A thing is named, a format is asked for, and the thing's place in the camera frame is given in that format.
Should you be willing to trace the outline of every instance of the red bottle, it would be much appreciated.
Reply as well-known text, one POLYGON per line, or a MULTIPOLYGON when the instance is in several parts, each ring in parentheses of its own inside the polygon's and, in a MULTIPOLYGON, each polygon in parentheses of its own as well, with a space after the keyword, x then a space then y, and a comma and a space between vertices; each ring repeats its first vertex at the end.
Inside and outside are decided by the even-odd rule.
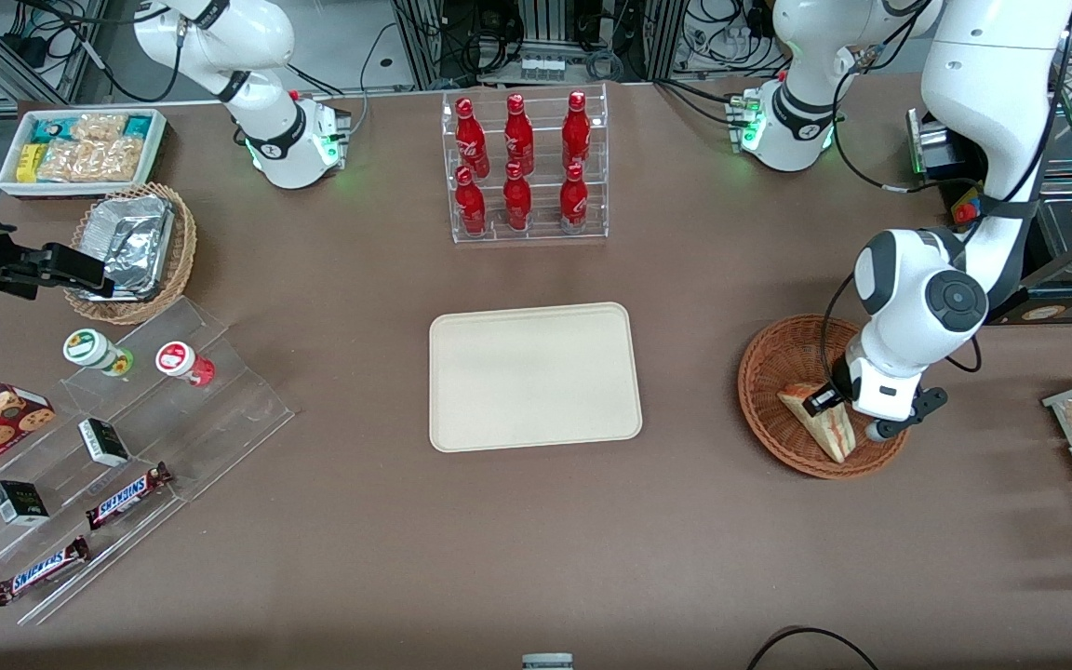
POLYGON ((586 117, 586 94, 581 90, 569 93, 569 114, 561 126, 561 162, 565 168, 575 161, 586 165, 590 158, 590 118, 586 117))
POLYGON ((507 202, 507 225, 523 233, 533 214, 533 191, 524 179, 519 161, 507 164, 507 182, 503 184, 503 199, 507 202))
POLYGON ((458 152, 463 164, 471 166, 477 178, 485 179, 490 174, 490 159, 486 158, 482 124, 474 118, 474 105, 468 98, 459 98, 455 109, 458 109, 458 152))
POLYGON ((482 199, 482 191, 474 183, 474 174, 468 166, 458 166, 455 175, 458 178, 455 199, 458 200, 458 213, 465 235, 481 237, 486 234, 486 200, 482 199))
POLYGON ((569 235, 582 233, 586 225, 586 199, 590 190, 582 181, 582 164, 572 164, 565 170, 561 185, 561 229, 569 235))
POLYGON ((507 160, 519 161, 523 174, 536 169, 536 144, 533 140, 533 122, 524 111, 524 96, 507 95, 507 125, 503 128, 507 142, 507 160))

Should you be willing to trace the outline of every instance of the white container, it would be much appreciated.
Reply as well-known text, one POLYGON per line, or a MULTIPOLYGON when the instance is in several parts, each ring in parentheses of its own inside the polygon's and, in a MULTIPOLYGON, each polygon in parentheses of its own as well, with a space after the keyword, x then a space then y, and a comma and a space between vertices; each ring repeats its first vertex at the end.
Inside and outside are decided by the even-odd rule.
POLYGON ((429 328, 442 452, 629 441, 643 427, 623 306, 444 314, 429 328))
POLYGON ((4 194, 17 198, 77 198, 84 195, 116 194, 126 188, 142 187, 148 182, 152 166, 160 151, 160 140, 165 131, 165 116, 151 107, 96 107, 96 109, 44 109, 27 111, 18 119, 16 136, 11 140, 8 158, 3 159, 0 169, 0 188, 4 194), (30 144, 32 133, 39 123, 50 122, 54 119, 64 119, 84 114, 126 115, 131 117, 151 117, 148 135, 144 138, 144 152, 139 153, 139 166, 131 181, 85 181, 76 183, 60 183, 55 181, 23 182, 16 180, 18 154, 25 145, 30 144))
POLYGON ((81 368, 101 370, 107 377, 121 377, 135 357, 92 328, 81 328, 64 340, 64 359, 81 368))

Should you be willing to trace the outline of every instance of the wicker basket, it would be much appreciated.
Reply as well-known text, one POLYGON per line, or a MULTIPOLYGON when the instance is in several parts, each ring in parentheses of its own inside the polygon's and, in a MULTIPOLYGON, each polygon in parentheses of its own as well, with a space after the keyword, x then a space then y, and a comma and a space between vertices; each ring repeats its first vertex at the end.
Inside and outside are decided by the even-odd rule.
MULTIPOLYGON (((858 331, 850 323, 830 319, 827 334, 830 361, 846 351, 858 331)), ((825 374, 817 351, 820 340, 819 314, 788 317, 758 331, 739 364, 739 404, 758 440, 787 465, 822 479, 870 475, 896 457, 905 446, 907 430, 887 442, 868 441, 866 428, 872 419, 850 412, 855 449, 846 462, 833 462, 775 396, 787 385, 799 382, 824 385, 825 374)))
MULTIPOLYGON (((105 321, 114 323, 116 326, 144 323, 154 314, 162 313, 167 306, 179 298, 180 294, 184 293, 188 274, 193 270, 193 253, 196 251, 196 223, 193 222, 193 212, 188 211, 188 207, 184 207, 184 200, 175 191, 161 185, 161 183, 145 183, 143 187, 128 188, 126 191, 110 194, 107 199, 137 198, 139 195, 160 195, 176 207, 172 240, 167 242, 165 276, 163 276, 160 293, 152 300, 146 302, 92 302, 80 300, 72 292, 64 292, 69 304, 73 306, 73 310, 77 314, 86 318, 105 321)), ((89 212, 86 212, 81 217, 81 225, 78 225, 76 233, 73 234, 74 250, 81 244, 81 234, 85 233, 88 220, 89 212)))

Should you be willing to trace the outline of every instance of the brown table surface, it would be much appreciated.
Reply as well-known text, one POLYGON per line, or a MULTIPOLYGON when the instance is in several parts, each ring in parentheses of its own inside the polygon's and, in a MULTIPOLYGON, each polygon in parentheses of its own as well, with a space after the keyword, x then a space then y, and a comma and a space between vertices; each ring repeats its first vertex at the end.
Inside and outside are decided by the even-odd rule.
MULTIPOLYGON (((1072 327, 983 331, 976 376, 935 366, 949 406, 879 474, 795 474, 736 408, 742 349, 820 313, 877 229, 939 223, 939 199, 873 190, 832 151, 773 173, 652 86, 609 94, 611 237, 510 250, 450 241, 437 94, 374 99, 348 169, 295 192, 251 169, 222 106, 166 107, 160 178, 200 230, 188 294, 301 412, 48 623, 0 610, 0 667, 462 669, 557 650, 582 670, 744 667, 788 624, 892 669, 1072 667, 1072 461, 1039 402, 1072 386, 1072 327), (434 317, 599 300, 630 311, 637 438, 430 446, 434 317)), ((855 84, 843 138, 863 169, 902 178, 919 98, 913 77, 855 84)), ((0 218, 18 241, 68 240, 85 207, 4 196, 0 218)), ((854 302, 838 313, 863 319, 854 302)), ((60 292, 0 296, 0 381, 68 376, 59 343, 81 326, 60 292)), ((815 640, 769 660, 855 667, 815 640)))

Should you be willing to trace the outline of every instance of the acrylic bottle rack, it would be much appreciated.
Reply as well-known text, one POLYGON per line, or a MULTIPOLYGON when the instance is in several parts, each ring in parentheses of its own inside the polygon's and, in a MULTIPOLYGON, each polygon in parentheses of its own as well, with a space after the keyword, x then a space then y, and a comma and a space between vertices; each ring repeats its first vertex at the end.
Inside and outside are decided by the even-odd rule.
POLYGON ((607 88, 604 85, 550 86, 550 88, 522 88, 527 118, 533 122, 536 144, 536 169, 527 175, 533 192, 533 219, 523 233, 511 229, 506 221, 503 184, 506 182, 506 145, 503 128, 507 123, 506 96, 501 90, 473 89, 446 93, 442 101, 441 130, 446 162, 446 190, 449 192, 450 232, 458 243, 492 243, 523 241, 596 240, 610 233, 610 178, 607 130, 607 88), (586 202, 586 223, 582 232, 569 235, 561 228, 561 185, 565 183, 565 166, 561 161, 561 126, 565 123, 571 90, 586 94, 586 116, 590 118, 590 157, 584 164, 582 181, 590 196, 586 202), (477 180, 486 199, 486 234, 472 237, 465 234, 458 215, 455 191, 455 169, 461 164, 458 152, 458 115, 455 102, 468 98, 474 103, 474 116, 486 132, 486 152, 490 159, 490 174, 477 180))
POLYGON ((26 591, 1 608, 4 616, 19 624, 48 619, 293 418, 284 400, 222 338, 224 332, 217 318, 181 297, 119 340, 135 355, 126 376, 81 369, 47 391, 56 419, 0 457, 0 479, 34 483, 50 518, 29 528, 6 525, 0 517, 0 581, 68 547, 77 535, 85 535, 92 561, 26 591), (173 340, 213 361, 212 382, 191 386, 154 369, 158 348, 173 340), (88 416, 115 426, 131 452, 122 467, 90 461, 77 432, 88 416), (90 532, 86 510, 158 462, 165 462, 175 479, 90 532))

